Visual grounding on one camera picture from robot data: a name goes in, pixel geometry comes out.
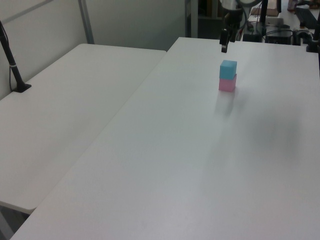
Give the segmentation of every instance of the table surface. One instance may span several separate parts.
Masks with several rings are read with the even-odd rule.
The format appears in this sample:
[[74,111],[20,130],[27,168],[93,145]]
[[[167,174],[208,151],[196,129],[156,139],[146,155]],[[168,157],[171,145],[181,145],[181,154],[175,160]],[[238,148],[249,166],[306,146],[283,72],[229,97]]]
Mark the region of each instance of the table surface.
[[302,46],[179,38],[12,240],[319,239],[319,102]]
[[0,101],[0,205],[30,214],[165,51],[81,44]]

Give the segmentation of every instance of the white wall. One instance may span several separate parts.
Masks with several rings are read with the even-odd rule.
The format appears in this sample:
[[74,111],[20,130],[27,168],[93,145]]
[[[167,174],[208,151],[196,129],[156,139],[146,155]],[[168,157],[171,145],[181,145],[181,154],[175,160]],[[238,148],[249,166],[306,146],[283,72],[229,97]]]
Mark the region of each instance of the white wall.
[[[51,1],[3,26],[24,82],[77,45],[87,42],[78,0]],[[3,48],[0,47],[0,99],[9,93],[9,64]]]
[[87,0],[95,44],[167,51],[184,37],[185,0]]

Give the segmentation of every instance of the black stand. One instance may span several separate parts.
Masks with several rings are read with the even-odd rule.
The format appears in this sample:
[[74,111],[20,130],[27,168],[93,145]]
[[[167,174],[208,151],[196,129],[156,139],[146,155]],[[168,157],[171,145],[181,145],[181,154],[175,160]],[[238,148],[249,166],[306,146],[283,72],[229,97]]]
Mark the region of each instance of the black stand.
[[318,53],[318,47],[319,47],[319,35],[320,35],[320,12],[318,15],[318,20],[316,21],[314,34],[312,37],[312,41],[308,43],[308,46],[306,46],[306,51],[309,53]]
[[9,47],[8,39],[4,31],[4,26],[2,25],[1,21],[0,21],[0,41],[1,41],[1,45],[3,47],[4,53],[6,55],[6,58],[8,59],[10,68],[13,72],[14,78],[16,80],[16,88],[13,91],[18,93],[23,93],[25,90],[29,89],[31,85],[26,84],[22,81],[14,56],[12,55],[12,52]]

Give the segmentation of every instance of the cube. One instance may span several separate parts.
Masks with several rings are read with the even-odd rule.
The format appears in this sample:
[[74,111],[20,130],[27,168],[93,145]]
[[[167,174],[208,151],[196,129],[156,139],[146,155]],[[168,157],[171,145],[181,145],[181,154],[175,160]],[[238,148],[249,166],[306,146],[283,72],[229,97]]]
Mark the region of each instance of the cube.
[[233,80],[237,72],[237,62],[230,60],[223,60],[220,65],[220,75],[221,79]]
[[220,78],[219,90],[224,92],[233,92],[236,87],[237,74],[232,80]]

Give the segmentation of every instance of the wire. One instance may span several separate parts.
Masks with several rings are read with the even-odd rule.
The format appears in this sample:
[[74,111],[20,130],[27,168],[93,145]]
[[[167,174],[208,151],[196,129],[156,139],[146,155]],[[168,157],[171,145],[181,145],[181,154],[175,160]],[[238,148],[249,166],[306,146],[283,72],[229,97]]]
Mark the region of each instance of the wire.
[[10,91],[13,92],[11,87],[11,67],[10,66],[9,66],[9,86],[10,86]]
[[265,35],[281,33],[281,32],[292,32],[293,33],[294,31],[289,30],[289,29],[272,30],[272,31],[266,32]]
[[2,30],[3,30],[3,32],[4,32],[6,41],[7,41],[7,43],[9,44],[9,38],[8,38],[7,32],[6,32],[6,30],[5,30],[5,28],[4,28],[4,26],[3,26],[2,24],[1,24],[1,28],[2,28]]
[[[9,38],[8,38],[7,32],[6,32],[5,28],[4,28],[4,26],[2,25],[2,22],[0,22],[0,24],[1,24],[1,28],[2,28],[2,30],[4,32],[6,41],[7,41],[8,45],[9,45]],[[13,90],[12,90],[12,87],[11,87],[11,66],[10,65],[9,65],[9,87],[10,87],[10,91],[12,92]]]
[[242,6],[242,3],[240,2],[240,0],[235,0],[235,1],[236,1],[236,3],[240,6],[240,8],[242,9],[243,14],[244,14],[244,23],[243,23],[243,25],[242,25],[241,27],[238,28],[238,29],[242,29],[242,28],[245,27],[245,25],[246,25],[247,22],[248,22],[247,13],[246,13],[244,7]]

